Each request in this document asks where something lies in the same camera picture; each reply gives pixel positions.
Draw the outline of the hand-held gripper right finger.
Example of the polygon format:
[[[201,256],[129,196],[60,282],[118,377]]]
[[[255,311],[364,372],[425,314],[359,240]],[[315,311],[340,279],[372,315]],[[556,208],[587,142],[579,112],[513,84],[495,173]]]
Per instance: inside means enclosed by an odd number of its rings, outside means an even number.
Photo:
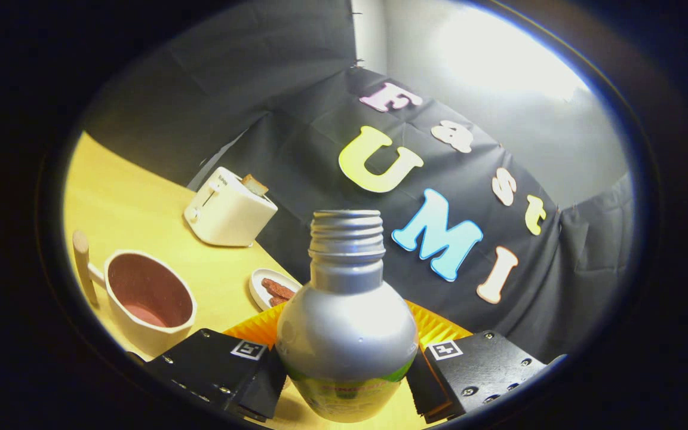
[[[472,334],[413,302],[407,305],[417,324],[419,351],[406,378],[417,414],[428,424],[485,409],[567,357],[545,364],[494,330]]]

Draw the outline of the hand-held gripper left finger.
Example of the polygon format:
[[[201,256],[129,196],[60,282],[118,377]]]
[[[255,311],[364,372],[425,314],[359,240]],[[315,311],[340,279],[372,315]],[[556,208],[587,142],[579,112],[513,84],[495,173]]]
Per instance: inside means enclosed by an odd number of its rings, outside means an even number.
[[[224,333],[202,328],[151,360],[133,351],[129,357],[214,411],[265,422],[275,417],[287,379],[274,348],[284,307],[262,311]]]

